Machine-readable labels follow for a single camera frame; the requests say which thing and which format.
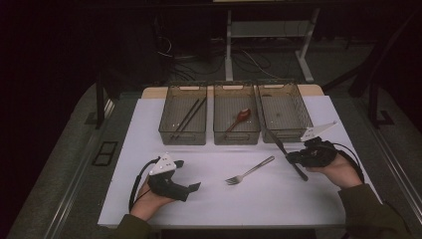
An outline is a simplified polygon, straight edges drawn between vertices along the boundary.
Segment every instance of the spoon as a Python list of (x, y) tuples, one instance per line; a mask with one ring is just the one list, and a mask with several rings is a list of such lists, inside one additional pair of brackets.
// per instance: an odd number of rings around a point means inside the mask
[(231, 131), (239, 122), (247, 120), (250, 115), (251, 115), (251, 109), (249, 108), (239, 111), (236, 117), (236, 121), (233, 122), (233, 124), (229, 128), (227, 128), (226, 132)]

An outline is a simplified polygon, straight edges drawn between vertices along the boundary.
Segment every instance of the hand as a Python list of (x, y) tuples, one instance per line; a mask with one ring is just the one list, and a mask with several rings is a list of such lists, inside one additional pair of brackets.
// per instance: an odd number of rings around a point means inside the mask
[(130, 215), (138, 217), (144, 221), (147, 221), (149, 218), (151, 218), (163, 205), (175, 201), (174, 199), (159, 196), (153, 193), (150, 190), (147, 181), (148, 177), (146, 177), (137, 193), (136, 198), (139, 198), (139, 196), (140, 198), (136, 200), (132, 209), (130, 210)]
[(332, 183), (339, 186), (341, 189), (362, 184), (362, 181), (350, 162), (339, 153), (330, 165), (325, 167), (307, 167), (307, 171), (325, 174)]

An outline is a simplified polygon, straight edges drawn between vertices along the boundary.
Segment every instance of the wire mesh basket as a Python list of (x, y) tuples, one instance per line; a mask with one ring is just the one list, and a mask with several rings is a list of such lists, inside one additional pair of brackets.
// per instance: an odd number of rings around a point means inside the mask
[[(257, 87), (267, 129), (281, 141), (301, 141), (313, 123), (298, 85), (291, 80), (258, 80)], [(274, 142), (267, 133), (263, 141)]]
[[(241, 110), (250, 115), (235, 123)], [(214, 143), (216, 145), (257, 144), (260, 124), (257, 114), (254, 84), (250, 81), (214, 83)]]
[(162, 142), (167, 145), (206, 143), (207, 83), (172, 82), (159, 125)]

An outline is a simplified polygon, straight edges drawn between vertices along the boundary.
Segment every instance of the white tabletop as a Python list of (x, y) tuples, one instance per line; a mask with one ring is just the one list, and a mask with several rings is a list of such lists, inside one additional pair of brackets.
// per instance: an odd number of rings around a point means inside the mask
[[(354, 151), (330, 98), (304, 97), (304, 101), (314, 125), (338, 122), (321, 138)], [(147, 162), (166, 152), (173, 160), (185, 162), (172, 177), (175, 183), (188, 186), (201, 182), (201, 186), (190, 193), (186, 202), (176, 201), (162, 207), (148, 221), (155, 228), (315, 228), (344, 224), (338, 187), (319, 173), (306, 172), (310, 180), (302, 181), (275, 144), (263, 143), (260, 137), (257, 145), (215, 145), (212, 99), (208, 99), (207, 105), (207, 142), (199, 146), (162, 143), (158, 126), (163, 106), (164, 99), (138, 100), (99, 225), (118, 225), (127, 213), (136, 176)], [(287, 151), (296, 151), (304, 145), (285, 143), (285, 147)], [(225, 179), (246, 172), (271, 155), (276, 159), (240, 184), (225, 183)], [(362, 169), (366, 182), (372, 186)]]

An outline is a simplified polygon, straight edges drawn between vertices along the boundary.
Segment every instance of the fork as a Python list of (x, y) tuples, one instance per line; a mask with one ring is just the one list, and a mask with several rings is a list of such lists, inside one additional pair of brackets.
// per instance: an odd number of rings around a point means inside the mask
[(245, 172), (244, 174), (242, 174), (242, 175), (237, 175), (237, 176), (231, 177), (231, 178), (229, 178), (229, 179), (226, 179), (226, 182), (227, 182), (227, 184), (229, 184), (229, 185), (238, 184), (238, 183), (240, 183), (240, 182), (242, 181), (242, 179), (243, 179), (246, 175), (248, 175), (249, 173), (251, 173), (251, 172), (253, 172), (253, 171), (257, 170), (258, 168), (260, 168), (260, 167), (264, 166), (265, 164), (267, 164), (267, 163), (269, 163), (269, 162), (271, 162), (271, 161), (273, 161), (273, 160), (274, 160), (274, 157), (273, 157), (273, 156), (270, 156), (269, 158), (267, 158), (267, 159), (265, 159), (264, 161), (262, 161), (260, 164), (258, 164), (258, 165), (256, 165), (256, 166), (254, 166), (254, 167), (253, 167), (253, 168), (251, 168), (249, 171)]

